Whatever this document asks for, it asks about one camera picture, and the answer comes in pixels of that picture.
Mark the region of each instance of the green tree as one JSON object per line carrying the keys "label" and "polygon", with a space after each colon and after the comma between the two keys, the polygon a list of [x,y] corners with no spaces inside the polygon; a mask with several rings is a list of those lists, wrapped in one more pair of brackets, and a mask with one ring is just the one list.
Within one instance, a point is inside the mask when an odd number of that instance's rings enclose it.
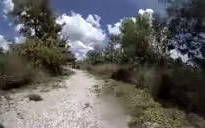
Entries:
{"label": "green tree", "polygon": [[49,0],[22,0],[16,2],[12,12],[15,23],[22,24],[20,33],[25,37],[56,39],[61,26],[55,23],[56,15],[49,7]]}

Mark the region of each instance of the gravel path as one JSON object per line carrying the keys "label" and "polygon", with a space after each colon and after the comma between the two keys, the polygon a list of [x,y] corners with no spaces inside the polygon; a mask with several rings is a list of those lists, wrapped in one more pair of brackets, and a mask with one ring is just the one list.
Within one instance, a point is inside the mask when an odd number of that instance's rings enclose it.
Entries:
{"label": "gravel path", "polygon": [[[2,96],[0,122],[5,128],[127,128],[120,106],[93,91],[100,81],[74,71],[56,86],[38,86]],[[29,94],[38,94],[43,101],[30,101]]]}

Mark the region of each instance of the dry shrub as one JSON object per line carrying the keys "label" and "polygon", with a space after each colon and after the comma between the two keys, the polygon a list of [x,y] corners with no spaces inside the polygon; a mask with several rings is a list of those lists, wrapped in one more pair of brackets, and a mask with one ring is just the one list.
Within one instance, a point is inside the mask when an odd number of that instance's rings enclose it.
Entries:
{"label": "dry shrub", "polygon": [[102,65],[95,65],[95,66],[88,67],[88,70],[92,72],[98,74],[106,74],[106,75],[111,75],[117,69],[119,69],[119,66],[116,64],[102,64]]}
{"label": "dry shrub", "polygon": [[35,70],[15,54],[0,55],[0,89],[17,88],[31,83]]}
{"label": "dry shrub", "polygon": [[33,81],[35,70],[25,60],[10,54],[7,57],[4,75],[1,76],[2,89],[17,88]]}

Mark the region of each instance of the blue sky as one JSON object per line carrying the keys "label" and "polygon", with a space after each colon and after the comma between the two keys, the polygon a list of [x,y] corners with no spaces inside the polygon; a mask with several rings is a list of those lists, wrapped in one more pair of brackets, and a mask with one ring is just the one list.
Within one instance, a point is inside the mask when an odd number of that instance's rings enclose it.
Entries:
{"label": "blue sky", "polygon": [[[118,23],[124,17],[138,14],[139,9],[153,9],[164,14],[163,5],[158,0],[51,0],[51,7],[61,15],[60,23],[69,22],[63,28],[68,35],[73,51],[85,54],[92,45],[103,43],[109,34],[110,28],[117,30]],[[13,24],[12,17],[7,13],[13,9],[12,0],[0,0],[0,41],[5,39],[20,39],[17,25]]]}

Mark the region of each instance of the shrub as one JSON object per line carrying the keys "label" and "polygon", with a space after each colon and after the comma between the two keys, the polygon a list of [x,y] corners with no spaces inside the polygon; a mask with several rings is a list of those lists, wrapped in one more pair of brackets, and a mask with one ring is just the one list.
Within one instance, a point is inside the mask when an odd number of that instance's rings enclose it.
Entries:
{"label": "shrub", "polygon": [[25,43],[13,45],[12,51],[30,61],[34,67],[43,68],[50,74],[57,75],[62,73],[63,64],[74,60],[66,46],[61,47],[58,42],[59,40],[53,39],[27,40]]}
{"label": "shrub", "polygon": [[0,89],[20,87],[34,79],[33,68],[15,54],[0,55]]}

